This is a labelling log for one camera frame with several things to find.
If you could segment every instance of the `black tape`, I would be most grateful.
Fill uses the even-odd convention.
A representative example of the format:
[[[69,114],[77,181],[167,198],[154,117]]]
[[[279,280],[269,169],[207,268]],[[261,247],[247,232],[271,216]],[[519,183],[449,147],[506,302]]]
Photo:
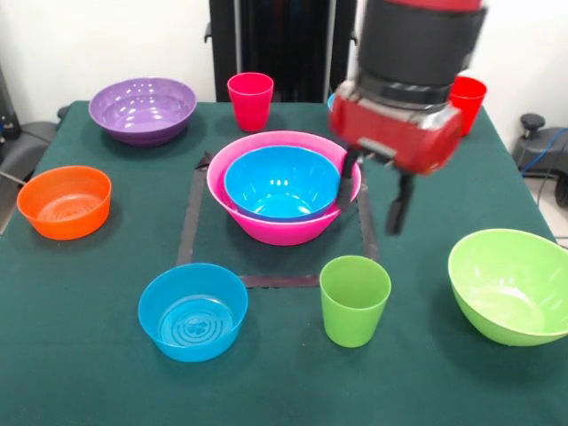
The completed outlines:
[[[258,277],[241,276],[247,288],[305,288],[320,285],[318,275],[303,277]]]
[[[189,190],[189,200],[185,211],[184,227],[181,232],[181,241],[177,250],[176,265],[189,264],[193,258],[193,245],[197,235],[199,214],[201,212],[201,200],[203,188],[207,179],[207,167],[211,162],[211,155],[206,151],[193,172],[192,185]]]
[[[379,260],[379,244],[376,239],[375,221],[371,213],[371,202],[369,201],[369,187],[367,178],[361,167],[361,189],[357,196],[357,206],[359,207],[359,222],[361,224],[361,234],[363,235],[363,252],[369,259]]]
[[[193,172],[193,181],[189,191],[189,201],[185,211],[184,227],[181,233],[181,242],[177,251],[176,264],[189,264],[193,258],[193,245],[197,235],[199,215],[201,212],[201,200],[203,198],[203,188],[207,178],[207,167],[211,161],[209,153],[205,153],[203,158]],[[376,239],[375,222],[371,214],[371,204],[369,202],[368,186],[365,173],[361,166],[361,189],[357,197],[359,209],[359,224],[361,235],[363,236],[363,251],[366,257],[373,260],[379,258],[379,248]],[[262,276],[241,276],[247,288],[308,288],[317,287],[320,284],[318,275],[304,275],[298,277],[262,277]]]

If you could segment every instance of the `red cup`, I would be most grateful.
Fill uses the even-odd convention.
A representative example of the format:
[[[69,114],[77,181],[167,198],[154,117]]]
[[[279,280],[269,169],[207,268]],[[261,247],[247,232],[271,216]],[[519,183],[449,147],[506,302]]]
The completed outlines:
[[[461,135],[467,136],[477,118],[487,87],[479,80],[470,77],[455,77],[450,92],[450,102],[461,110]]]
[[[234,115],[244,131],[261,130],[268,121],[274,81],[261,73],[241,73],[227,82]]]

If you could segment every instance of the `table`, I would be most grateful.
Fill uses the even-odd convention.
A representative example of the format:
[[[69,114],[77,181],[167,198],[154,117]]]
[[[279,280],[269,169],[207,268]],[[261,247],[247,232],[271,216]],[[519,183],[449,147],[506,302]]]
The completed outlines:
[[[268,128],[331,137],[326,115],[324,105],[274,104]],[[39,170],[104,170],[113,181],[112,212],[92,236],[69,242],[38,236],[17,214],[0,240],[0,424],[568,422],[568,339],[537,348],[491,343],[452,296],[447,256],[467,233],[511,227],[552,237],[485,112],[450,164],[418,179],[398,238],[382,229],[396,175],[367,165],[380,262],[393,282],[371,343],[357,350],[331,343],[316,288],[256,288],[231,350],[201,364],[165,358],[138,325],[139,295],[176,262],[203,151],[215,153],[241,135],[230,105],[201,103],[176,141],[136,149],[104,135],[85,102],[71,106]],[[361,250],[359,238],[327,233],[325,244],[309,250],[268,248],[206,199],[201,215],[224,222],[217,235],[198,234],[194,261],[218,261],[241,274],[315,272],[336,254]],[[280,258],[262,266],[243,249]]]

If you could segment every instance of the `cup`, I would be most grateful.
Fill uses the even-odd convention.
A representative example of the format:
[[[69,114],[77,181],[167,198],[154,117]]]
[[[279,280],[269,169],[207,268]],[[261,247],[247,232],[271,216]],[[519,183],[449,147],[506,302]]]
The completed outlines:
[[[259,131],[268,121],[274,81],[261,73],[241,73],[227,82],[234,115],[244,131]]]
[[[467,136],[477,118],[487,87],[471,77],[457,76],[450,91],[450,102],[461,110],[461,135]]]
[[[363,256],[338,257],[321,270],[319,285],[327,337],[346,348],[371,340],[391,294],[383,267]]]

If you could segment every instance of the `bowl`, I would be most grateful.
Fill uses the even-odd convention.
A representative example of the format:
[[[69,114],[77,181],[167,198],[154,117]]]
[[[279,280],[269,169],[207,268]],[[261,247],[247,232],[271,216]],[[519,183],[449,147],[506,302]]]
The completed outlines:
[[[313,240],[340,215],[333,205],[323,216],[301,222],[272,222],[240,213],[225,190],[225,173],[229,166],[249,151],[265,146],[300,146],[324,155],[336,168],[342,167],[346,151],[331,140],[301,131],[276,130],[257,133],[235,140],[215,155],[207,171],[207,186],[219,204],[252,238],[273,246],[295,246]],[[361,188],[359,166],[353,166],[354,200]]]
[[[329,111],[333,111],[334,110],[334,100],[335,100],[335,94],[332,93],[329,98],[327,98],[327,109]]]
[[[201,362],[234,343],[249,307],[242,280],[214,264],[184,264],[153,280],[138,302],[138,321],[166,356]]]
[[[479,231],[454,246],[448,269],[461,311],[487,338],[534,346],[568,334],[568,253],[554,242]]]
[[[92,120],[132,146],[158,146],[180,133],[197,99],[189,86],[167,78],[135,78],[112,84],[89,104]]]
[[[275,222],[323,215],[335,201],[339,172],[321,154],[268,146],[244,154],[225,174],[225,190],[241,213]]]
[[[66,166],[31,179],[18,194],[18,210],[41,235],[74,240],[107,220],[112,184],[100,170]]]

